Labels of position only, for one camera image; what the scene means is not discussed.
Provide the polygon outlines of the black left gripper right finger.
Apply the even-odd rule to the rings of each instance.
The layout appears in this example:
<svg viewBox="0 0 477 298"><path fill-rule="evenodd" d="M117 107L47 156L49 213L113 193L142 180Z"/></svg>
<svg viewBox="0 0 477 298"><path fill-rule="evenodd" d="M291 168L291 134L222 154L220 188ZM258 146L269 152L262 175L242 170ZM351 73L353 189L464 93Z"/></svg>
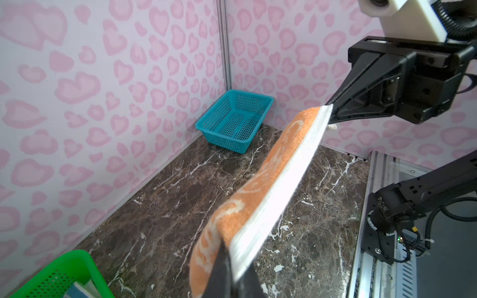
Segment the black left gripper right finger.
<svg viewBox="0 0 477 298"><path fill-rule="evenodd" d="M234 289L235 298L266 298L252 263Z"/></svg>

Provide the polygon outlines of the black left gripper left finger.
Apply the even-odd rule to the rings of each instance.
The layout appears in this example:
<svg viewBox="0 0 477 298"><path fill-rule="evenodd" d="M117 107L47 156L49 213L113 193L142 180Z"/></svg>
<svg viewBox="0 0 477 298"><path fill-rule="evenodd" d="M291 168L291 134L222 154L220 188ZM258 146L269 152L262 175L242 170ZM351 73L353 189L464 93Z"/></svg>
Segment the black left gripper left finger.
<svg viewBox="0 0 477 298"><path fill-rule="evenodd" d="M232 272L227 247L222 242L202 298L231 298Z"/></svg>

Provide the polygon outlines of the blue patterned towel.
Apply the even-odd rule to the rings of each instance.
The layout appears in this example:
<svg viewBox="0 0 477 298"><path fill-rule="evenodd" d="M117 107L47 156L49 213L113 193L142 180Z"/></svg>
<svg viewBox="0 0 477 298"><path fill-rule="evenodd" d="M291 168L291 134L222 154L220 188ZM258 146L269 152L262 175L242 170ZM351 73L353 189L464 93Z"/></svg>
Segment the blue patterned towel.
<svg viewBox="0 0 477 298"><path fill-rule="evenodd" d="M102 295L90 279L86 284L75 281L64 293L63 298L102 298Z"/></svg>

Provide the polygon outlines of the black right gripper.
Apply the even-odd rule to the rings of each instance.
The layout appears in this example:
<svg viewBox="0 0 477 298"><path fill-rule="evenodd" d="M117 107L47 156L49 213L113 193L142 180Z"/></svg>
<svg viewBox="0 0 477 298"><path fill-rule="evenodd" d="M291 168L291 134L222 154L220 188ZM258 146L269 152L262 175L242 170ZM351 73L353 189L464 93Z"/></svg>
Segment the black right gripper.
<svg viewBox="0 0 477 298"><path fill-rule="evenodd" d="M476 57L475 40L366 37L349 48L352 69L327 102L329 124L391 116L422 124L451 108Z"/></svg>

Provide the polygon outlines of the orange patterned towel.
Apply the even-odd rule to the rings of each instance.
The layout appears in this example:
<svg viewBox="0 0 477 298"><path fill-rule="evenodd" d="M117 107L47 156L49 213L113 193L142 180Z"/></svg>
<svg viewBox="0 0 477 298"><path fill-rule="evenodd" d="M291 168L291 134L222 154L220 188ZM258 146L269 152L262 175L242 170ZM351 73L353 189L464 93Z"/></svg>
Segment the orange patterned towel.
<svg viewBox="0 0 477 298"><path fill-rule="evenodd" d="M300 112L283 131L258 172L213 213L193 248L190 287L203 298L217 270L221 245L231 269L214 288L232 285L252 267L269 233L296 191L329 124L332 105Z"/></svg>

